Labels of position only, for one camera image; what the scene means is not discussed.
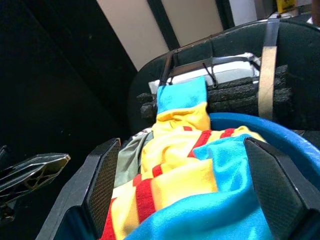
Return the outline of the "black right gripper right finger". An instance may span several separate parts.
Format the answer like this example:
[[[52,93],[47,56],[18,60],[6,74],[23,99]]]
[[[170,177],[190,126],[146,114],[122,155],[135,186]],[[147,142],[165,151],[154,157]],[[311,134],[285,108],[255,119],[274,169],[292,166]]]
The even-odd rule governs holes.
[[[244,146],[254,190],[276,240],[320,238],[320,192],[291,158],[272,145],[247,137]]]

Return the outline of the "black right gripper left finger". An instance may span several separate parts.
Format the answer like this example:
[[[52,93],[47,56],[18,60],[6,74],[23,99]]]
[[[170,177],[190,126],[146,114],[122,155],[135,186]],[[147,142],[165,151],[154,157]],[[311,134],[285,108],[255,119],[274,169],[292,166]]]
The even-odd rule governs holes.
[[[120,139],[98,145],[63,186],[38,240],[98,240],[113,194]]]

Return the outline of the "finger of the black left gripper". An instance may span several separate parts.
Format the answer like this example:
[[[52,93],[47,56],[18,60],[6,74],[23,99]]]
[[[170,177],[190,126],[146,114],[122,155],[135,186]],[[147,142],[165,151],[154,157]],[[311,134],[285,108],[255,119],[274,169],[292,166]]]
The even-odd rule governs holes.
[[[16,200],[50,184],[70,161],[67,153],[37,154],[0,171],[0,199]]]

